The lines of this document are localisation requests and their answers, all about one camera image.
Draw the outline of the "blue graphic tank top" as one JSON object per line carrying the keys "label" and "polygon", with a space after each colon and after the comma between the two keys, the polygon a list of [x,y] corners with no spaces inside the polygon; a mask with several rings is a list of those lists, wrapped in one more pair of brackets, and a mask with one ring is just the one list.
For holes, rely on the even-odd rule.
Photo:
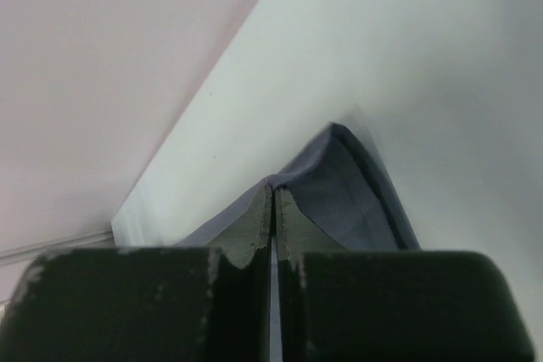
{"label": "blue graphic tank top", "polygon": [[386,176],[333,124],[281,172],[251,187],[185,240],[210,255],[190,292],[170,361],[404,361],[418,356],[401,319],[361,290],[390,253],[417,240]]}

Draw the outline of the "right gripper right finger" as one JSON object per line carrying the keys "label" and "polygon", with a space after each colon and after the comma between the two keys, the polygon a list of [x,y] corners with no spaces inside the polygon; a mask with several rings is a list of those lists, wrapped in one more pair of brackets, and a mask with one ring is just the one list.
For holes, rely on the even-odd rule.
{"label": "right gripper right finger", "polygon": [[481,253],[350,251],[275,193],[286,361],[532,361],[505,276]]}

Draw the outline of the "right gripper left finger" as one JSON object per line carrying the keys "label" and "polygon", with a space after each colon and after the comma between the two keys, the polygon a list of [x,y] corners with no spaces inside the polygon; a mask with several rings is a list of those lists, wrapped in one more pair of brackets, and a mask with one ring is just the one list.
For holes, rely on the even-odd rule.
{"label": "right gripper left finger", "polygon": [[34,260],[1,323],[4,361],[266,361],[272,189],[202,247]]}

